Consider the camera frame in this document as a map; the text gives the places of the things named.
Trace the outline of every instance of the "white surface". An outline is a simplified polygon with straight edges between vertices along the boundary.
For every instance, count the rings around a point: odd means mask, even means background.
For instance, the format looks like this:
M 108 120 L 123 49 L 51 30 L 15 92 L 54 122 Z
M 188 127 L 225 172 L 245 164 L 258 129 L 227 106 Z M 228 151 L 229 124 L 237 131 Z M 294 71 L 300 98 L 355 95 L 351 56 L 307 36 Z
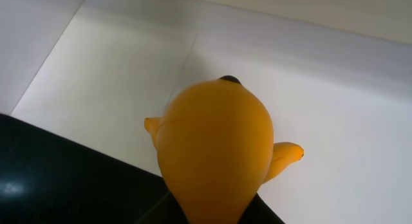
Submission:
M 0 0 L 0 113 L 10 114 L 83 0 Z
M 12 116 L 159 174 L 143 118 L 173 88 L 231 74 L 270 111 L 276 142 L 305 149 L 259 191 L 286 223 L 407 223 L 411 56 L 199 1 L 86 0 Z
M 205 0 L 412 44 L 412 0 Z

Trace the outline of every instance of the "toy's arm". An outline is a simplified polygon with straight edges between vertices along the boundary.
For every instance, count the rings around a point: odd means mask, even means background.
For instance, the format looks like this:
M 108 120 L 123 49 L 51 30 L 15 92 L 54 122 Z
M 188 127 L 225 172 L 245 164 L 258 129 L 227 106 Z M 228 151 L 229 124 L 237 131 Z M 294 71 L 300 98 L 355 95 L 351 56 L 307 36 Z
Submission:
M 289 142 L 274 144 L 272 161 L 263 183 L 279 175 L 288 165 L 300 160 L 302 156 L 303 149 L 297 144 Z
M 156 147 L 156 134 L 160 125 L 160 117 L 145 118 L 144 128 L 152 137 L 153 146 Z

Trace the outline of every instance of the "orange balloon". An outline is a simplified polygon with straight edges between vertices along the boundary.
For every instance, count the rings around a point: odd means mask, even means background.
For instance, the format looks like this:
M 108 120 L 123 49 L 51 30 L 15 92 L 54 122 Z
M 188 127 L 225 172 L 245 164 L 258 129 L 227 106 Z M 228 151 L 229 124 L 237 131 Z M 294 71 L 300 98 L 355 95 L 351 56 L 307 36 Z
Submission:
M 303 156 L 273 144 L 268 111 L 231 76 L 187 88 L 145 128 L 190 223 L 237 223 L 260 185 Z

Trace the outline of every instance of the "white panel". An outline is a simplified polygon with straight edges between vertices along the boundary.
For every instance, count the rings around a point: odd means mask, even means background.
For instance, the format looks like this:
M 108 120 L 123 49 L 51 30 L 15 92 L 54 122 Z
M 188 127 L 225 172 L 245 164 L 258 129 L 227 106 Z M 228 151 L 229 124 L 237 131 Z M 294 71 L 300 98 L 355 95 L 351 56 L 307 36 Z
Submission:
M 412 44 L 412 0 L 205 0 Z
M 10 114 L 83 0 L 0 0 L 0 113 Z
M 305 149 L 259 190 L 285 223 L 409 223 L 412 100 L 311 77 L 299 71 L 311 65 L 279 57 L 199 36 L 174 95 L 233 75 L 268 109 L 275 142 Z
M 12 113 L 160 174 L 144 118 L 161 116 L 194 34 L 79 9 Z

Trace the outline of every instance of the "black spot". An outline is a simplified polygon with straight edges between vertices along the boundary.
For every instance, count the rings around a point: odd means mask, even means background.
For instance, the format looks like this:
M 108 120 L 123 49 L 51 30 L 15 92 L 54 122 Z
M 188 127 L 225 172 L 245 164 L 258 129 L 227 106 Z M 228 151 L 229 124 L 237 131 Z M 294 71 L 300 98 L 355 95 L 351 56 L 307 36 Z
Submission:
M 240 81 L 236 77 L 233 77 L 232 75 L 226 75 L 226 76 L 221 77 L 220 79 L 242 85 L 242 83 L 240 83 Z

